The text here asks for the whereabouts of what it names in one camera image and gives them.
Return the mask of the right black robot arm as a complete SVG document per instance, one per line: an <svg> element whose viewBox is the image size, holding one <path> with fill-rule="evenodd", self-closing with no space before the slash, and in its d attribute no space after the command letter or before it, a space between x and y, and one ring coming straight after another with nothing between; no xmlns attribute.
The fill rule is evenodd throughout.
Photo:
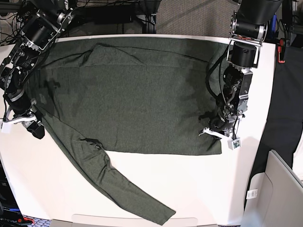
<svg viewBox="0 0 303 227"><path fill-rule="evenodd" d="M21 34L9 55L0 64L0 88L3 90L4 115L1 132L21 123L35 138L45 136L42 114L36 100L30 99L24 85L46 60L55 40L74 18L75 0L24 0L17 11Z"/></svg>

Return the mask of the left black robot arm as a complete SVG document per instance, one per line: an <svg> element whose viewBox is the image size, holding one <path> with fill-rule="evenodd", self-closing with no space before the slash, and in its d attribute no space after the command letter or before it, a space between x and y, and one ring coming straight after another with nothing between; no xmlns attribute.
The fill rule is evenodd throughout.
<svg viewBox="0 0 303 227"><path fill-rule="evenodd" d="M280 0L239 0L231 17L229 43L223 54L207 71L205 85L215 99L215 115L209 126L199 132L226 140L229 149L241 146L235 126L247 111L252 68L258 67L260 51L272 30L270 20L282 4Z"/></svg>

